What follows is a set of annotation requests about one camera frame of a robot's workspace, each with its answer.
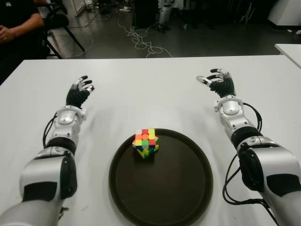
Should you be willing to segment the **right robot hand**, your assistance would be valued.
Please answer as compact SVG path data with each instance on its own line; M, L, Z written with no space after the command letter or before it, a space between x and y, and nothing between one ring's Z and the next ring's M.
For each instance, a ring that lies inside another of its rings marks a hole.
M214 68L210 70L210 73L211 75L207 77L197 76L197 81L209 87L220 98L236 95L230 72L222 68Z

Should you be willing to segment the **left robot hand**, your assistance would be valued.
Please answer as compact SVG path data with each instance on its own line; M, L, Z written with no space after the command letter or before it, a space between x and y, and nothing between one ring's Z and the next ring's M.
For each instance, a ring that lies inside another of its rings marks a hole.
M95 87L88 76L79 77L70 87L66 96L66 105L81 108Z

